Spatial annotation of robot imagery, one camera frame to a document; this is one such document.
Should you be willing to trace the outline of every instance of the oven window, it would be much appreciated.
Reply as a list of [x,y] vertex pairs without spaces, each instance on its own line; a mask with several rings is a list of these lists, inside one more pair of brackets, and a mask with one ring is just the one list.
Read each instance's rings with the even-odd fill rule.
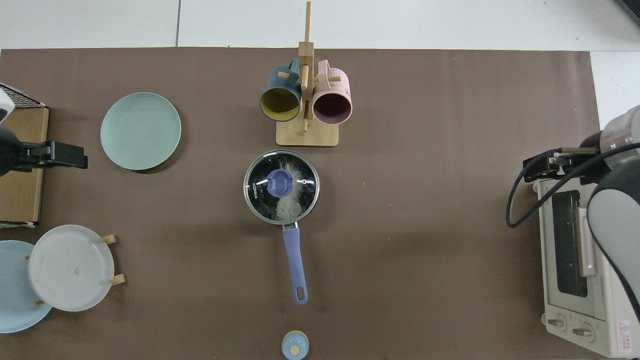
[[580,192],[555,193],[551,196],[556,241],[556,271],[558,290],[565,294],[587,297],[587,278],[580,276],[576,208]]

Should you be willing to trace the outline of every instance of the black cable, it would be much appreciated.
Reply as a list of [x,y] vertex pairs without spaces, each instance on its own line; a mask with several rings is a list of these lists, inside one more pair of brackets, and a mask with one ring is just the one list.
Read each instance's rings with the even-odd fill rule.
[[621,152],[625,152],[625,151],[633,150],[633,149],[638,149],[638,148],[640,148],[640,143],[632,143],[630,145],[624,145],[624,146],[618,147],[616,149],[609,150],[607,152],[603,152],[601,154],[598,154],[598,155],[592,157],[591,159],[588,159],[587,161],[583,162],[578,167],[573,169],[571,172],[569,172],[568,174],[563,176],[563,178],[560,179],[560,181],[558,181],[557,184],[555,184],[543,197],[540,198],[540,200],[538,200],[538,202],[529,211],[527,211],[527,213],[522,218],[520,218],[520,220],[518,220],[516,222],[511,222],[511,207],[513,205],[513,196],[514,196],[514,194],[516,192],[516,188],[518,187],[518,184],[520,183],[520,180],[522,180],[524,174],[527,171],[529,171],[529,169],[531,167],[533,167],[533,165],[535,165],[541,159],[548,157],[550,154],[553,155],[553,153],[555,153],[555,152],[561,152],[561,150],[560,149],[549,150],[549,151],[545,151],[542,154],[536,156],[535,158],[531,159],[531,161],[528,162],[525,165],[524,168],[522,168],[522,171],[520,172],[520,174],[518,174],[518,177],[516,178],[516,181],[513,183],[513,187],[511,188],[511,193],[509,193],[509,200],[507,201],[507,214],[506,214],[507,226],[509,226],[511,228],[516,228],[516,227],[526,223],[527,221],[529,221],[529,219],[533,215],[536,214],[538,209],[540,209],[542,207],[542,205],[547,200],[549,200],[551,195],[553,195],[558,189],[560,189],[560,187],[562,187],[562,185],[566,184],[569,180],[573,179],[574,177],[580,176],[585,170],[587,170],[588,168],[592,167],[596,163],[608,158],[609,156],[614,156],[614,155],[619,154]]

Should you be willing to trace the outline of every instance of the white plate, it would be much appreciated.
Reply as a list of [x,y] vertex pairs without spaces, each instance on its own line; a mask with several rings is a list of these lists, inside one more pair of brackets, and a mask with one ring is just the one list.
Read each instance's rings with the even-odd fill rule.
[[64,311],[82,311],[109,292],[113,256],[95,232],[62,225],[38,240],[29,259],[29,281],[46,303]]
[[31,249],[23,241],[0,241],[0,334],[34,326],[51,310],[49,304],[33,305],[39,298],[29,285],[24,259]]

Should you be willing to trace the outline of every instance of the glass lid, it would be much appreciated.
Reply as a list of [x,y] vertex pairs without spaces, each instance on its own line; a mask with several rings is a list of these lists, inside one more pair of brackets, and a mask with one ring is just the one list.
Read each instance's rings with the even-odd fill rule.
[[320,184],[316,168],[289,150],[269,151],[257,158],[244,176],[244,198],[266,222],[292,224],[316,204]]

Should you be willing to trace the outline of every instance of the oven door handle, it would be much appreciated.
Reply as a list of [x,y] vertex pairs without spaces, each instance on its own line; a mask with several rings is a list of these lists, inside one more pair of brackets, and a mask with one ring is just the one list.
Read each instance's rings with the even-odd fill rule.
[[596,259],[593,254],[593,235],[589,228],[589,222],[587,220],[587,209],[577,208],[577,223],[578,223],[578,262],[580,263],[580,275],[584,277],[594,277],[598,275],[598,269],[596,269]]

